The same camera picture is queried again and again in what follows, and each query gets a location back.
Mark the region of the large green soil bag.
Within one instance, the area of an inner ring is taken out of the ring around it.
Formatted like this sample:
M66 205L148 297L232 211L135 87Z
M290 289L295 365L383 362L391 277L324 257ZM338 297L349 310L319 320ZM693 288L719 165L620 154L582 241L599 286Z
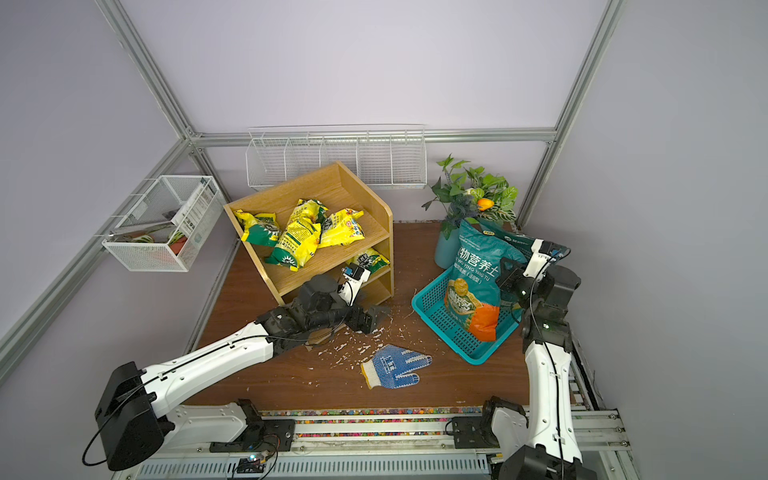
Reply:
M460 225L459 238L460 248L445 290L445 308L477 340L494 342L501 311L527 301L501 299L496 285L500 259L507 257L527 265L535 239L499 229L479 230L467 221ZM544 277L534 280L532 289Z

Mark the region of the teal plastic basket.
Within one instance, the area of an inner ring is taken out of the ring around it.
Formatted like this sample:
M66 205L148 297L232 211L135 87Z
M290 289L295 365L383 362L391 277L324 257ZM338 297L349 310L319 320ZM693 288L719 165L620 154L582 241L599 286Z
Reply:
M521 309L503 309L494 342L481 342L453 320L444 305L445 290L453 268L447 269L412 299L413 310L444 343L470 365L482 365L518 329Z

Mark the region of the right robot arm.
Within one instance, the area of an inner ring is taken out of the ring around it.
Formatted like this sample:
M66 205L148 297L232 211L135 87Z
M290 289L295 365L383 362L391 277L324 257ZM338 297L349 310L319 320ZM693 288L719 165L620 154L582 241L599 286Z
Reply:
M515 447L511 423L496 408L491 420L503 460L492 468L493 479L596 479L586 467L574 432L568 377L574 351L568 303L581 285L572 270L548 260L528 276L512 259L500 261L496 283L523 309L523 352L529 379L526 438Z

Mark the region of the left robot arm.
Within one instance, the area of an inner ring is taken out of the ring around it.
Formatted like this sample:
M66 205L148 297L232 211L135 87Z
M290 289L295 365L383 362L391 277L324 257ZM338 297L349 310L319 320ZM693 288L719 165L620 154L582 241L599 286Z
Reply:
M317 332L345 325L371 333L390 310L358 301L361 285L352 277L338 284L329 275L316 275L291 302L214 343L143 369L133 361L116 367L94 414L104 464L117 472L149 459L181 434L181 422L170 417L176 407L243 369L306 344Z

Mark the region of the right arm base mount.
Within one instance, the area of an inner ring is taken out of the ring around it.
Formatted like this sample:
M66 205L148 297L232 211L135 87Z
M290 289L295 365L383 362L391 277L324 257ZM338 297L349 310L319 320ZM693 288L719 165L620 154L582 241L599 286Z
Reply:
M482 406L479 416L457 416L449 419L444 434L453 439L456 449L499 448L500 441L493 430L497 425L502 434L527 438L529 419L522 405L492 396Z

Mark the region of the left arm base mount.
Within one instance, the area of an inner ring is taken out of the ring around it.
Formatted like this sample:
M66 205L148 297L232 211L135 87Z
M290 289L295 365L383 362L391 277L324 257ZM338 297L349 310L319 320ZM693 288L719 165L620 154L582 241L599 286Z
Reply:
M246 427L229 442L212 442L211 453L256 452L267 446L279 452L291 449L296 428L294 420L265 420L249 399L238 399L235 404L245 414Z

